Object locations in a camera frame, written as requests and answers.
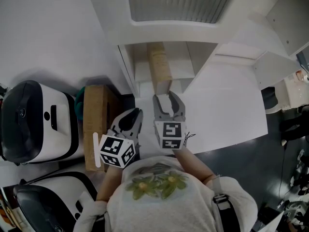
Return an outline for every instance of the floral print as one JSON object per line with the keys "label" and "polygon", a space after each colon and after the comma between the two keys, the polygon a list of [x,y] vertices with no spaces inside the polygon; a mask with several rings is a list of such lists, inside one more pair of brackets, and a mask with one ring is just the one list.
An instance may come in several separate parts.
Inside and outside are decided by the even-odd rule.
{"label": "floral print", "polygon": [[187,177],[177,174],[175,171],[170,171],[169,174],[162,174],[158,176],[162,180],[162,184],[158,187],[161,190],[161,198],[168,198],[176,188],[182,190],[187,187],[184,182]]}
{"label": "floral print", "polygon": [[160,184],[160,182],[153,180],[153,176],[146,178],[135,178],[132,183],[126,186],[127,191],[133,191],[133,199],[138,200],[144,194],[151,197],[158,197],[155,188]]}
{"label": "floral print", "polygon": [[126,186],[126,191],[133,192],[133,199],[138,200],[144,194],[161,199],[168,198],[175,189],[185,189],[186,176],[170,171],[168,174],[152,175],[144,178],[134,178],[132,183]]}

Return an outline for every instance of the cardboard box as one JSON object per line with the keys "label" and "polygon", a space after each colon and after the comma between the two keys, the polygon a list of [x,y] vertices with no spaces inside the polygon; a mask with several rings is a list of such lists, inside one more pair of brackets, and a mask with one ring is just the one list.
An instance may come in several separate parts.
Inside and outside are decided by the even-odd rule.
{"label": "cardboard box", "polygon": [[112,125],[113,120],[123,112],[123,106],[117,97],[105,86],[87,86],[84,93],[84,156],[86,170],[105,171],[106,166],[95,165],[93,133],[98,133],[101,139]]}
{"label": "cardboard box", "polygon": [[151,79],[156,95],[167,94],[172,84],[168,58],[163,42],[147,43]]}

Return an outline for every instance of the white table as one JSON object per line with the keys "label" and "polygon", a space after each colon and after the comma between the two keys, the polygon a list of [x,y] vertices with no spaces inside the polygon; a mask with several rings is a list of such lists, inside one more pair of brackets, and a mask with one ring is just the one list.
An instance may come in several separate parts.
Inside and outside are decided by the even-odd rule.
{"label": "white table", "polygon": [[[252,67],[210,64],[194,86],[178,95],[186,106],[187,132],[196,133],[187,144],[194,154],[267,134],[263,99]],[[159,99],[163,110],[172,114],[168,97],[161,95]],[[155,136],[152,97],[136,98],[135,104],[144,113],[140,157],[172,154],[160,149]]]}

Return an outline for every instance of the fiducial marker cube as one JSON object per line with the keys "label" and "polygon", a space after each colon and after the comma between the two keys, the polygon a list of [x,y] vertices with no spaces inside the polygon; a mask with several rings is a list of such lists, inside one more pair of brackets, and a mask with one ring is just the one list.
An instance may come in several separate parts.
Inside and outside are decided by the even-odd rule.
{"label": "fiducial marker cube", "polygon": [[125,168],[136,154],[133,140],[102,135],[99,141],[96,132],[93,133],[93,146],[98,168],[101,166],[101,161],[108,165]]}
{"label": "fiducial marker cube", "polygon": [[162,149],[181,149],[183,147],[186,124],[178,121],[155,121],[155,133]]}

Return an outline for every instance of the cable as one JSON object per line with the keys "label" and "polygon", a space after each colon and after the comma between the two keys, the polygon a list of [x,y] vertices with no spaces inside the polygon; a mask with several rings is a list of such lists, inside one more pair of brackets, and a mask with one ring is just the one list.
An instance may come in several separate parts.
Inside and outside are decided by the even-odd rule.
{"label": "cable", "polygon": [[293,189],[293,187],[291,187],[290,190],[288,190],[288,191],[285,193],[285,195],[283,196],[283,200],[284,200],[285,196]]}
{"label": "cable", "polygon": [[285,150],[286,150],[286,147],[284,148],[283,159],[282,159],[282,166],[281,166],[281,181],[280,181],[280,187],[279,187],[279,193],[278,193],[278,198],[279,199],[280,199],[280,190],[281,190],[281,184],[282,184],[282,178],[283,178],[283,166],[284,166],[284,159],[285,159]]}
{"label": "cable", "polygon": [[188,132],[187,134],[186,134],[186,133],[184,134],[185,137],[184,137],[183,145],[184,145],[185,147],[187,147],[187,141],[188,141],[188,139],[189,139],[190,137],[193,137],[193,136],[196,135],[196,134],[191,134],[191,135],[189,135],[189,134],[190,134],[190,132]]}

